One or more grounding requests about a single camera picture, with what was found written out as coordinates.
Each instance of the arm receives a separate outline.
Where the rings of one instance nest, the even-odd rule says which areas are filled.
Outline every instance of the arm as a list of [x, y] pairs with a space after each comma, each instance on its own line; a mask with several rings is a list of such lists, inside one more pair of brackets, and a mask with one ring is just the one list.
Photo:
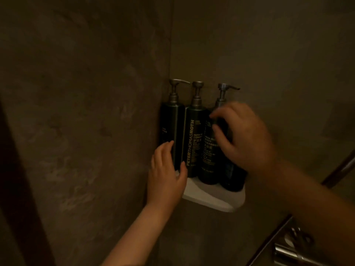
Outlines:
[[279, 159], [265, 124], [246, 104], [229, 103], [211, 117], [224, 118], [233, 132], [230, 143], [213, 127], [225, 155], [274, 191], [335, 262], [355, 265], [355, 208]]
[[102, 266], [144, 265], [166, 222], [184, 193], [187, 168], [184, 162], [175, 176], [171, 159], [174, 141], [159, 146], [148, 173], [147, 205], [119, 240]]

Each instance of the person's right hand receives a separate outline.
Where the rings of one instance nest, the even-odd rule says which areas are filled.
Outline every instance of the person's right hand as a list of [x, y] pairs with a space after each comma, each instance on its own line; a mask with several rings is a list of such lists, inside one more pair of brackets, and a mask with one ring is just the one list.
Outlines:
[[235, 164], [263, 175], [276, 164], [277, 153], [263, 121], [245, 103], [230, 102], [212, 112], [211, 118], [224, 118], [233, 132], [230, 143], [218, 125], [213, 131], [223, 153]]

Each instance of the forearm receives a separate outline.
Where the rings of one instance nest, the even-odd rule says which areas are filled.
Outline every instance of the forearm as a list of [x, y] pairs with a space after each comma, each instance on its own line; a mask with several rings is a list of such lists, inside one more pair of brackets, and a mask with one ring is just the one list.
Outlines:
[[266, 176], [269, 187], [330, 257], [355, 265], [355, 208], [287, 162]]
[[144, 265], [168, 218], [146, 206], [102, 266]]

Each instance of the metal bar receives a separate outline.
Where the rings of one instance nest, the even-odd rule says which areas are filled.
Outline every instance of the metal bar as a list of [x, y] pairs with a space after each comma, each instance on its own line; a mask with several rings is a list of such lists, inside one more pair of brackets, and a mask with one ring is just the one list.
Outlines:
[[[338, 184], [352, 169], [355, 167], [355, 150], [353, 150], [350, 155], [322, 182], [322, 185], [327, 188], [333, 188]], [[276, 229], [265, 239], [261, 246], [256, 250], [255, 254], [248, 261], [246, 266], [252, 266], [254, 262], [259, 258], [261, 253], [268, 247], [268, 245], [273, 241], [276, 235], [282, 231], [282, 229], [293, 219], [291, 214], [282, 220], [282, 222], [277, 226]]]

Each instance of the white corner shelf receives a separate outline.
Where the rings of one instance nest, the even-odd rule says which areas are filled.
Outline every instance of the white corner shelf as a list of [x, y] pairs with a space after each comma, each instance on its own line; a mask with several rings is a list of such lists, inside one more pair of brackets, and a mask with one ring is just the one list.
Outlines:
[[245, 202], [245, 186], [240, 192], [230, 192], [220, 184], [207, 185], [197, 177], [188, 178], [182, 197], [222, 212], [234, 212]]

